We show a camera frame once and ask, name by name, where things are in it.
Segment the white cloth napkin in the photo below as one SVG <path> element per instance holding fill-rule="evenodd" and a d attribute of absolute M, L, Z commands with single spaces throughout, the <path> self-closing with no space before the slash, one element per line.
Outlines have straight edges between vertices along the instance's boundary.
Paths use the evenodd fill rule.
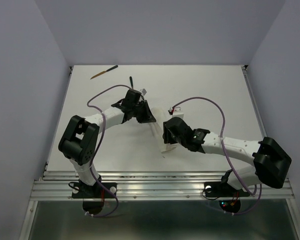
<path fill-rule="evenodd" d="M 151 112 L 155 117 L 156 122 L 149 123 L 149 126 L 153 136 L 157 140 L 160 152 L 165 153 L 174 150 L 175 148 L 177 148 L 176 144 L 164 143 L 163 140 L 163 123 L 168 121 L 170 117 L 162 108 L 159 107 L 152 108 Z"/>

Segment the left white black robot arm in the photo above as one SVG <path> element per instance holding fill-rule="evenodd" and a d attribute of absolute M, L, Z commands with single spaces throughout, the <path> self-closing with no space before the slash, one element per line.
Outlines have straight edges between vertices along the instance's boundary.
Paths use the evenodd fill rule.
<path fill-rule="evenodd" d="M 120 100 L 100 114 L 71 117 L 58 149 L 70 160 L 79 175 L 78 186 L 72 187 L 77 193 L 96 197 L 105 189 L 101 184 L 101 176 L 93 165 L 93 159 L 100 147 L 98 135 L 103 138 L 106 129 L 121 125 L 132 118 L 140 124 L 156 123 L 146 100 L 126 105 Z"/>

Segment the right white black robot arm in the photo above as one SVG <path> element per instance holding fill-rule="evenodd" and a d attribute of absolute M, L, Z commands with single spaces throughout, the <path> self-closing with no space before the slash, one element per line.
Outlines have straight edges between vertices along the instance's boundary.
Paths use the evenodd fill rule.
<path fill-rule="evenodd" d="M 185 121 L 174 117 L 163 124 L 163 140 L 166 144 L 180 144 L 191 152 L 215 154 L 249 164 L 238 171 L 228 171 L 220 182 L 221 192 L 231 195 L 244 187 L 265 184 L 283 187 L 291 157 L 272 138 L 261 141 L 238 140 L 222 137 L 207 129 L 191 129 Z"/>

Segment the gold fork green handle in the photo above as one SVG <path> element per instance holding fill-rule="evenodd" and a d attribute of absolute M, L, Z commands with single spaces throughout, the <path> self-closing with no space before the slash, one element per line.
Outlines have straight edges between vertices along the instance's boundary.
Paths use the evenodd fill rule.
<path fill-rule="evenodd" d="M 130 85 L 131 85 L 131 89 L 134 89 L 134 84 L 133 84 L 133 78 L 132 76 L 129 76 L 129 80 L 130 80 Z"/>

